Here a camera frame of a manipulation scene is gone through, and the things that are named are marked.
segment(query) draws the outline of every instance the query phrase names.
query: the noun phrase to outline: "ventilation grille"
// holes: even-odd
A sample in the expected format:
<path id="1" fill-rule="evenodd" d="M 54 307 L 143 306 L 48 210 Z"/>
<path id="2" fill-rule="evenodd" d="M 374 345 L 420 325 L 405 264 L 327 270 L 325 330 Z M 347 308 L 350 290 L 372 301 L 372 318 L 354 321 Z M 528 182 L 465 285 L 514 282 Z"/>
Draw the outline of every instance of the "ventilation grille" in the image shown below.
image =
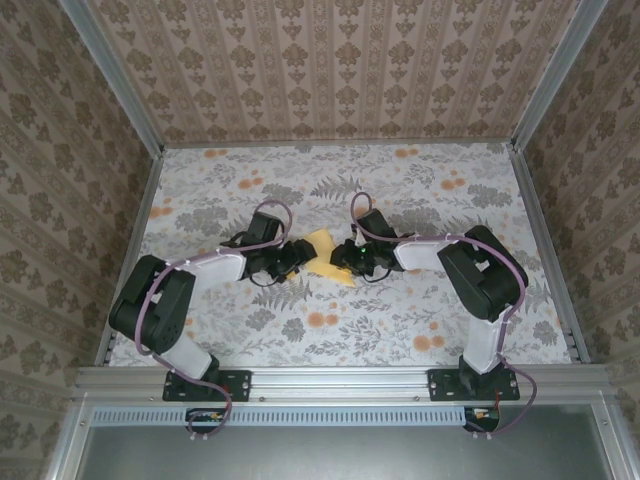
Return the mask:
<path id="1" fill-rule="evenodd" d="M 185 407 L 100 407 L 93 427 L 185 426 Z M 464 425 L 464 407 L 251 407 L 233 409 L 229 426 Z M 194 422 L 198 425 L 211 425 Z"/>

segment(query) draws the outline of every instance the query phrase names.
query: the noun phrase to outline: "floral tablecloth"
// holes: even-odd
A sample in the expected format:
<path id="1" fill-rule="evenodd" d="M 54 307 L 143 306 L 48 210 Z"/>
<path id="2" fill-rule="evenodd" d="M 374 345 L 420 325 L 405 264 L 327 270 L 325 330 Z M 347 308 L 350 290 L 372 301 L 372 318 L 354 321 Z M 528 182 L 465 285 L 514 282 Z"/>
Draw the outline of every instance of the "floral tablecloth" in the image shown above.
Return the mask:
<path id="1" fill-rule="evenodd" d="M 211 250 L 244 230 L 266 198 L 293 209 L 292 238 L 327 228 L 339 244 L 351 235 L 349 202 L 360 190 L 398 233 L 489 226 L 530 279 L 509 325 L 507 358 L 570 361 L 502 144 L 169 150 L 141 254 L 178 259 Z M 303 271 L 269 288 L 214 286 L 192 298 L 186 329 L 226 366 L 432 365 L 457 363 L 469 318 L 442 273 L 394 272 L 351 288 Z M 153 361 L 118 336 L 110 365 L 145 364 Z"/>

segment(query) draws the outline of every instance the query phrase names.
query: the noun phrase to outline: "yellow cloth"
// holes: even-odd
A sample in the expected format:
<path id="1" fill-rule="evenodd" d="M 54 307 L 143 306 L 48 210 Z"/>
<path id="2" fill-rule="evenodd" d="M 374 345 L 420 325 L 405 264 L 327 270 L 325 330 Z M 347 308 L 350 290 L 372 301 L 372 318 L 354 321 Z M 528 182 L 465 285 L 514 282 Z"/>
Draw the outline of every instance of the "yellow cloth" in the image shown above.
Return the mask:
<path id="1" fill-rule="evenodd" d="M 310 233 L 304 237 L 304 239 L 313 245 L 313 248 L 316 249 L 316 254 L 318 255 L 313 260 L 307 262 L 305 265 L 307 270 L 349 287 L 356 286 L 356 284 L 353 283 L 351 272 L 338 268 L 335 265 L 331 265 L 331 252 L 333 252 L 333 249 L 336 248 L 336 246 L 326 228 Z"/>

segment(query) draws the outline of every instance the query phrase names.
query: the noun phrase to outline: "gray leaf pattern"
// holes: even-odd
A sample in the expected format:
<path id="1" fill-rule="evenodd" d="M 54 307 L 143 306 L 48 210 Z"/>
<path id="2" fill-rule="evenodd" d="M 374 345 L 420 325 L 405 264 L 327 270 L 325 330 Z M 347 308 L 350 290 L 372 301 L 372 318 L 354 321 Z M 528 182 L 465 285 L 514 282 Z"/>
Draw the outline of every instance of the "gray leaf pattern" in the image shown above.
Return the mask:
<path id="1" fill-rule="evenodd" d="M 526 303 L 508 327 L 509 359 L 568 362 L 510 165 L 500 144 L 169 150 L 141 254 L 179 259 L 210 251 L 245 230 L 268 198 L 292 208 L 293 239 L 326 228 L 339 244 L 351 237 L 352 195 L 367 191 L 398 234 L 491 228 L 530 279 Z M 364 212 L 366 202 L 356 208 Z M 265 212 L 284 218 L 280 208 Z M 470 315 L 442 271 L 394 272 L 376 284 L 356 278 L 353 288 L 303 268 L 268 288 L 212 285 L 192 298 L 188 318 L 187 334 L 225 365 L 367 366 L 455 364 Z M 111 363 L 152 360 L 119 337 Z"/>

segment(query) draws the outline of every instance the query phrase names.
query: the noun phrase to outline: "patterned wall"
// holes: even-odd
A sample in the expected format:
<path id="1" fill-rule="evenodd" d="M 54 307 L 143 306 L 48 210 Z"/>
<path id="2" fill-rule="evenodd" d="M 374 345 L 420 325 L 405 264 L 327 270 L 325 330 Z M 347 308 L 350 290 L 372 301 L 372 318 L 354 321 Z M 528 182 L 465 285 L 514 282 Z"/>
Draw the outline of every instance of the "patterned wall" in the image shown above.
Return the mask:
<path id="1" fill-rule="evenodd" d="M 0 2 L 0 478 L 93 363 L 150 159 L 56 1 Z"/>
<path id="2" fill-rule="evenodd" d="M 169 144 L 508 137 L 578 0 L 91 0 Z"/>
<path id="3" fill-rule="evenodd" d="M 590 352 L 640 441 L 640 1 L 609 2 L 525 154 Z"/>

